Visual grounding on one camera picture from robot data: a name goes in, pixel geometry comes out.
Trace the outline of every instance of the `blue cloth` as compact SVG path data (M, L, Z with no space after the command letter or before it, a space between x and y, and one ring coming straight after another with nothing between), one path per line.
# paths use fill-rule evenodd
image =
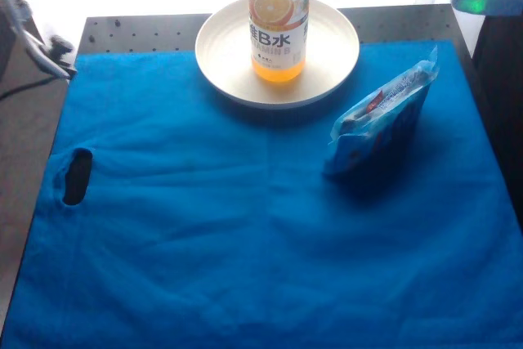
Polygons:
M192 52L80 56L2 349L523 342L521 232L454 48L438 45L405 160L352 186L321 174L334 121L434 43L363 45L332 100L287 113L230 104ZM70 207L78 148L93 167Z

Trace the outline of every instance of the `plate rim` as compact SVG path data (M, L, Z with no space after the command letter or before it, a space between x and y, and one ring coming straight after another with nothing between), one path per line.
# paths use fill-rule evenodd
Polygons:
M205 22L203 23L202 27L199 29L198 35L196 36L196 40L194 42L194 54L196 56L196 63L198 64L198 67L199 67L201 73L208 80L208 82L214 87L215 90L218 90L221 94L223 94L224 96L230 98L232 101L238 102L241 105L246 105L246 106L251 107L251 108L258 108L258 109L264 109L264 110L288 110L288 109L292 109L292 108L299 108L299 107L302 107L302 106L309 105L309 104L312 104L314 102L317 102L317 101L325 98L329 94L334 93L341 85L343 85L343 83L347 80L347 78L349 78L349 76L351 75L352 71L354 71L354 68L356 67L356 64L358 63L358 59L360 58L360 38L358 37L358 32L356 31L354 25L337 8L331 7L330 5L328 5L326 3L323 3L323 2L321 2L319 0L311 0L311 3L315 2L315 3L320 4L321 6L325 6L327 8L330 8L332 11L335 11L340 16L342 16L347 21L348 26L352 30L352 33L355 35L356 42L358 43L358 45L356 46L357 49L355 51L354 64L352 64L350 68L347 68L347 73L346 73L345 77L343 77L343 79L337 85L331 87L326 92L323 92L323 93L321 93L319 95L316 95L316 96L313 96L311 98L307 98L307 99L299 100L299 101L292 101L292 102L285 101L285 102L281 102L281 103L266 103L266 102L245 100L243 98L234 96L234 95L230 94L229 92L227 92L226 90L218 87L215 83L212 82L212 80L207 76L207 74L203 70L203 67L201 65L201 62L200 62L200 59L199 59L199 56L198 56L198 53L199 53L199 51L198 51L199 41L201 40L202 32L207 27L207 24L211 22L211 19L216 14L218 14L219 12L224 11L228 7L232 7L235 4L241 3L241 2L248 3L248 0L236 0L234 2L231 2L231 3L227 4L225 7L221 8L220 10L218 10L218 11L214 12L212 15L210 15L207 18L207 20L205 20Z

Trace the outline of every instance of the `bottle label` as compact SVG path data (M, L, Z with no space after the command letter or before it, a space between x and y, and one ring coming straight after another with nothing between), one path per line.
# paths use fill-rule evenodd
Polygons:
M253 59L290 69L305 59L309 0L248 0Z

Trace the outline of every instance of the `bottle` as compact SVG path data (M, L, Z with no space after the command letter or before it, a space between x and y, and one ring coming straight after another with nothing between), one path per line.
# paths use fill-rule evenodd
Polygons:
M248 0L254 71L271 82L297 77L305 66L309 0Z

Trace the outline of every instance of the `blue snack package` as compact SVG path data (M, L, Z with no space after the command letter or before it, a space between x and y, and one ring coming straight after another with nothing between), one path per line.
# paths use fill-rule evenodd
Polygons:
M435 47L429 60L398 75L338 118L330 133L324 172L346 172L383 146L408 135L438 72Z

